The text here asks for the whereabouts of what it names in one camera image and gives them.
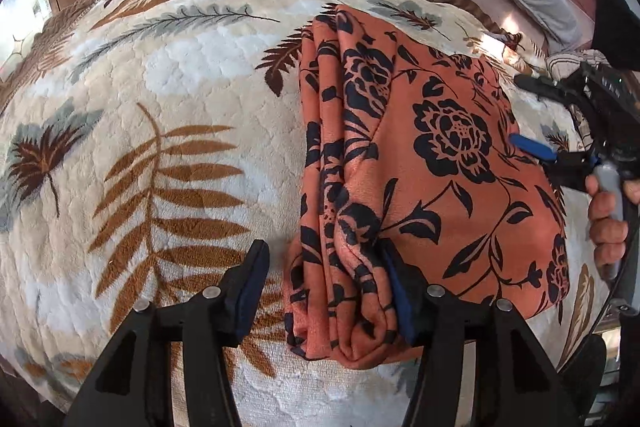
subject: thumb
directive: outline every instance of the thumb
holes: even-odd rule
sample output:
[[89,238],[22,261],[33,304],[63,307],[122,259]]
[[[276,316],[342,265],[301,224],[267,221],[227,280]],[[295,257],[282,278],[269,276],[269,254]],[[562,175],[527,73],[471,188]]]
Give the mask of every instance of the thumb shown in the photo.
[[640,203],[640,180],[633,180],[625,182],[624,184],[625,196],[629,198],[633,204]]

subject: black cloth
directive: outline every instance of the black cloth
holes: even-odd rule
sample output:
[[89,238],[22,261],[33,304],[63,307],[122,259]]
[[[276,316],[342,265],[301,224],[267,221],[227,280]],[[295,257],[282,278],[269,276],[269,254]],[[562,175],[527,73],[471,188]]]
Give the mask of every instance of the black cloth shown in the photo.
[[591,47],[617,70],[640,71],[640,19],[625,0],[596,0]]

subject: quilted bedspread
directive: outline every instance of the quilted bedspread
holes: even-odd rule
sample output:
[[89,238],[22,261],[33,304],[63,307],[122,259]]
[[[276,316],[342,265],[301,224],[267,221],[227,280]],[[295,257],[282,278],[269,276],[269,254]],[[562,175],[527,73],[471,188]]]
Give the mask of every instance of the quilted bedspread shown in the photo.
[[[571,115],[517,90],[515,71],[492,54],[498,43],[452,6],[78,0],[0,84],[0,354],[47,399],[68,408],[137,298],[187,300],[261,238],[271,274],[252,333],[226,352],[244,424],[400,425],[414,361],[350,371],[305,362],[284,343],[282,260],[299,225],[305,164],[300,28],[335,4],[446,54],[486,56],[523,134],[581,147]],[[586,238],[587,196],[558,196],[571,286],[529,323],[561,364],[606,286]],[[179,426],[188,424],[181,370],[176,350]]]

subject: fabric fold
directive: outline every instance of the fabric fold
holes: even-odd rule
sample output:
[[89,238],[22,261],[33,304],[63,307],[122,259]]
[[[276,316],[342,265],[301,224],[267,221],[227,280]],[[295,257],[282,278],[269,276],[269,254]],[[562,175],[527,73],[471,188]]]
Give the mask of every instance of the fabric fold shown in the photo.
[[392,242],[461,298],[525,317],[568,292],[561,205],[484,59],[444,55],[347,6],[302,31],[300,235],[284,275],[292,351],[364,369],[397,358]]

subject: leaf-patterned blanket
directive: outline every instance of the leaf-patterned blanket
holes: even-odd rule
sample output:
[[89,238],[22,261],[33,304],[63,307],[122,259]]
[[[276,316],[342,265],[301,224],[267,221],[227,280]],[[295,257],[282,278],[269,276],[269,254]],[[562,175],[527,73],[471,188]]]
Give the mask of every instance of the leaf-patterned blanket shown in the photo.
[[[399,424],[413,362],[349,371],[305,362],[285,343],[282,268],[299,229],[306,152],[301,28],[336,4],[444,54],[483,55],[523,134],[580,147],[571,115],[517,90],[506,54],[452,6],[78,0],[0,85],[0,354],[41,394],[68,407],[136,298],[184,301],[262,238],[272,273],[251,334],[226,352],[245,425]],[[606,287],[585,239],[587,197],[555,192],[570,289],[530,324],[562,363]],[[176,350],[176,423],[186,425],[181,368]]]

